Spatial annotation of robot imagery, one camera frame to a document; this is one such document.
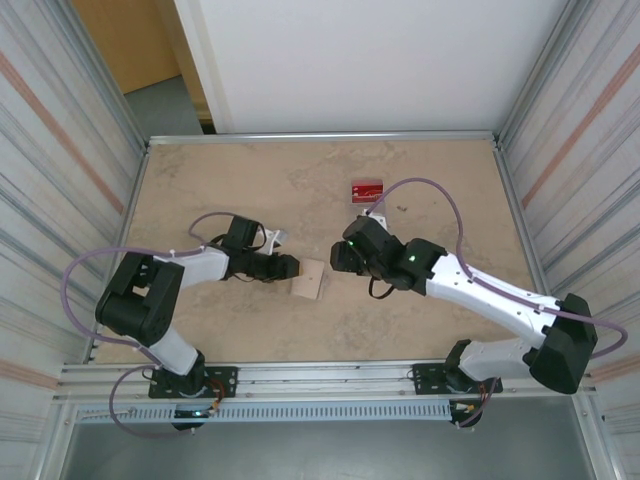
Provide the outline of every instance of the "wooden door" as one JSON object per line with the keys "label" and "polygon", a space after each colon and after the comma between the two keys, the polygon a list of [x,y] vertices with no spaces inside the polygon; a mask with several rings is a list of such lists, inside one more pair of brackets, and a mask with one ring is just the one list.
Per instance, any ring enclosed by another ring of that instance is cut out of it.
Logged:
{"label": "wooden door", "polygon": [[155,0],[73,0],[122,93],[180,75]]}

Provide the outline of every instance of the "black mounting plate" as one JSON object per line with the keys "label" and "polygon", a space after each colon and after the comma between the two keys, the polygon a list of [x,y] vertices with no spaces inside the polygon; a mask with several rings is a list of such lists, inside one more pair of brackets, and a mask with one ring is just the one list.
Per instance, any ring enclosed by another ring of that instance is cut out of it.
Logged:
{"label": "black mounting plate", "polygon": [[[236,396],[238,386],[238,367],[205,367],[205,376],[214,378],[224,386],[224,398]],[[153,370],[151,375],[151,385],[149,386],[149,398],[185,398],[175,390],[167,390],[161,378],[162,370]],[[209,383],[205,380],[204,390],[195,397],[189,398],[217,398],[218,394],[213,391]]]}
{"label": "black mounting plate", "polygon": [[[484,382],[473,382],[469,384],[469,389],[464,392],[453,390],[447,383],[447,377],[444,370],[444,363],[416,363],[411,367],[413,386],[416,395],[450,395],[452,393],[473,393],[479,394],[479,384],[484,385],[488,392],[491,388],[493,379],[490,378]],[[502,392],[502,380],[498,379],[493,393]]]}

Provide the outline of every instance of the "gray floor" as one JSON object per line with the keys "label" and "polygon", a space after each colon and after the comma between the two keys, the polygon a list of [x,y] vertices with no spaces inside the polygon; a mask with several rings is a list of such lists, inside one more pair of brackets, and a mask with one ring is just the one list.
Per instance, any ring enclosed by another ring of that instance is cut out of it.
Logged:
{"label": "gray floor", "polygon": [[[155,428],[167,431],[168,425]],[[237,423],[143,440],[76,429],[64,479],[595,478],[569,397],[491,401],[475,432],[448,422]]]}
{"label": "gray floor", "polygon": [[170,78],[124,96],[146,136],[202,135],[182,77]]}

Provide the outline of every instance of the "wooden block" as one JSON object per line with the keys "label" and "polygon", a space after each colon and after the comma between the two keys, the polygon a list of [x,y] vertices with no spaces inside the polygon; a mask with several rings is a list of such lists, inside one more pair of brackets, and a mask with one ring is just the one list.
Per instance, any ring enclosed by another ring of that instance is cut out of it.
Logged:
{"label": "wooden block", "polygon": [[291,295],[317,300],[320,294],[323,273],[324,262],[301,258],[300,275],[291,282]]}

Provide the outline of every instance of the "white wall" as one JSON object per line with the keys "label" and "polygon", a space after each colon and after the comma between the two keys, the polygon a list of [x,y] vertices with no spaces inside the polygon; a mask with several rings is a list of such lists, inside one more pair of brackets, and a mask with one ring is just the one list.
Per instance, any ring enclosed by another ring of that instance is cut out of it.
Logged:
{"label": "white wall", "polygon": [[566,0],[176,0],[220,133],[497,129]]}

